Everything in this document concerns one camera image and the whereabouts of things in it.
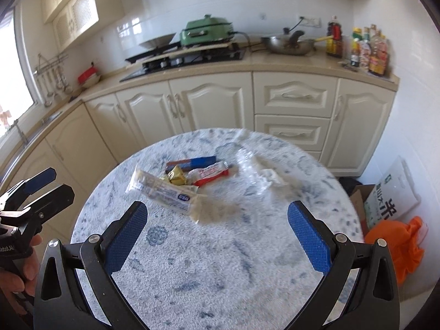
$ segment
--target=beige countertop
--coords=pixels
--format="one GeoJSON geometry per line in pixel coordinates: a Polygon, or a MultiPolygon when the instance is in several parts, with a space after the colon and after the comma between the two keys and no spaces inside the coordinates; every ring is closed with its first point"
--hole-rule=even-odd
{"type": "Polygon", "coordinates": [[[377,85],[382,88],[397,91],[399,88],[399,78],[392,75],[391,78],[384,79],[368,75],[363,72],[353,72],[344,69],[338,64],[338,59],[327,56],[324,52],[318,50],[308,56],[286,56],[280,54],[271,54],[268,51],[256,51],[254,53],[246,52],[242,60],[233,60],[227,62],[206,63],[182,68],[170,69],[164,72],[156,72],[148,76],[131,79],[125,82],[119,82],[120,79],[140,69],[140,65],[135,65],[129,69],[122,69],[112,73],[112,76],[103,79],[94,87],[81,93],[77,99],[71,103],[63,104],[61,107],[54,108],[50,113],[60,110],[62,113],[55,120],[50,122],[43,129],[39,128],[26,147],[19,145],[8,161],[2,165],[0,173],[0,193],[6,190],[12,180],[15,171],[21,166],[23,161],[30,155],[33,149],[43,140],[44,137],[61,120],[69,115],[76,107],[83,102],[94,98],[115,93],[120,90],[138,87],[140,85],[166,81],[169,79],[184,78],[190,76],[199,76],[203,74],[214,73],[233,73],[233,72],[297,72],[320,74],[338,78],[346,78],[377,85]]]}

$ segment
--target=human hand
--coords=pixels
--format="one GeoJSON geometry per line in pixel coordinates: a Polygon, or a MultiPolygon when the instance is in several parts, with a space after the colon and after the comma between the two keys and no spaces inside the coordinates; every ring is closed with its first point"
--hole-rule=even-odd
{"type": "MultiPolygon", "coordinates": [[[[30,245],[32,247],[38,246],[42,241],[43,239],[40,235],[35,235],[32,237],[30,245]]],[[[15,312],[20,315],[25,315],[26,310],[17,303],[12,293],[26,291],[26,293],[28,293],[29,295],[35,296],[35,286],[37,284],[37,275],[39,271],[40,262],[38,261],[35,249],[32,252],[32,255],[29,258],[25,259],[23,265],[23,274],[27,279],[26,283],[23,282],[23,280],[18,275],[10,273],[8,271],[0,270],[0,288],[15,312]]]]}

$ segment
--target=cabinet vent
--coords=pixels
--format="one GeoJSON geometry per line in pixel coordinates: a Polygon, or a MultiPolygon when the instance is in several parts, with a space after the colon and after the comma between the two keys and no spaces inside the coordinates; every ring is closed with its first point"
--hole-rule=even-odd
{"type": "Polygon", "coordinates": [[[56,22],[56,32],[58,35],[58,41],[63,46],[70,38],[69,24],[67,22],[67,15],[61,15],[56,22]]]}
{"type": "Polygon", "coordinates": [[[77,30],[81,30],[92,18],[90,0],[76,0],[72,5],[77,30]]]}

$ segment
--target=cardboard box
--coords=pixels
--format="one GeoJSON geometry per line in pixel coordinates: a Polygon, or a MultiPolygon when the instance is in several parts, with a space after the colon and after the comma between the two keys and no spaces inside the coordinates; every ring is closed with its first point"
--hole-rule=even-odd
{"type": "Polygon", "coordinates": [[[364,237],[368,233],[367,217],[365,216],[364,202],[370,195],[375,185],[358,185],[354,188],[353,193],[350,196],[350,201],[353,204],[356,213],[360,220],[360,227],[364,237]]]}

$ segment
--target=red and white wrapper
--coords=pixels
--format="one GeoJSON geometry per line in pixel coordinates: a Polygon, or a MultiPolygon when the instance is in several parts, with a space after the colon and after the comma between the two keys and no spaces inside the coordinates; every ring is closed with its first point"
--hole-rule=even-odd
{"type": "Polygon", "coordinates": [[[215,163],[206,168],[196,168],[188,173],[187,180],[191,185],[202,186],[220,176],[229,175],[229,169],[224,161],[215,163]]]}

